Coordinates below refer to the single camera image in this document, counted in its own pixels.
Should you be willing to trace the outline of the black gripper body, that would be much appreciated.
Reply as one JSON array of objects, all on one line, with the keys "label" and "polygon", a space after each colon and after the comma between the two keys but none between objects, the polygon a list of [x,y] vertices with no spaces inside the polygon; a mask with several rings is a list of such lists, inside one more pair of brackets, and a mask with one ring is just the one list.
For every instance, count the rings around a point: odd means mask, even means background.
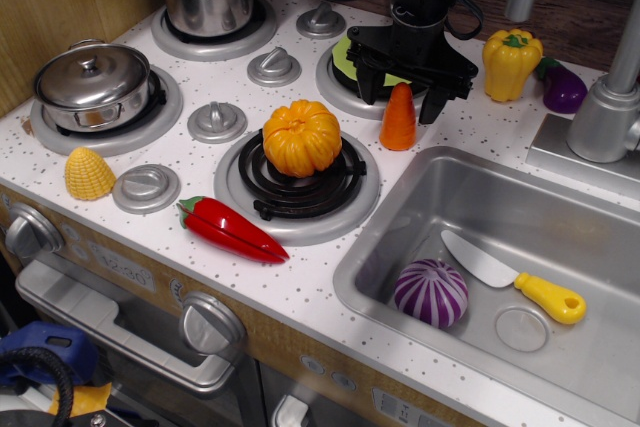
[{"label": "black gripper body", "polygon": [[348,31],[347,59],[387,61],[386,74],[426,87],[441,87],[466,97],[478,69],[453,49],[444,29],[449,8],[457,0],[393,0],[387,27],[358,27]]}]

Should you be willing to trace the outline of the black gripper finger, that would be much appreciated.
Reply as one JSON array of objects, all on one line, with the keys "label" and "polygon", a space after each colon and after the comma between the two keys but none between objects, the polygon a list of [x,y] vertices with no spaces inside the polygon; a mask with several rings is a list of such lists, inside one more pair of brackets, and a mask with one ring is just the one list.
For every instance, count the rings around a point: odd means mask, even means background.
[{"label": "black gripper finger", "polygon": [[360,58],[355,62],[355,67],[360,98],[366,104],[373,105],[384,86],[389,63],[380,59]]},{"label": "black gripper finger", "polygon": [[455,99],[454,93],[441,87],[429,87],[422,101],[418,123],[433,124],[449,100]]}]

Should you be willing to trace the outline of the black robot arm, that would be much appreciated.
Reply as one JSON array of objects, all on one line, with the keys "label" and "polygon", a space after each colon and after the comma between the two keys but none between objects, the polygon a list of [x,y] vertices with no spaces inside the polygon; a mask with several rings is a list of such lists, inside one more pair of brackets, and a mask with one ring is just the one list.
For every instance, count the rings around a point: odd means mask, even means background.
[{"label": "black robot arm", "polygon": [[448,13],[459,0],[392,0],[392,24],[348,30],[346,58],[359,97],[373,104],[387,74],[426,89],[418,122],[433,123],[446,103],[465,99],[478,68],[446,40]]}]

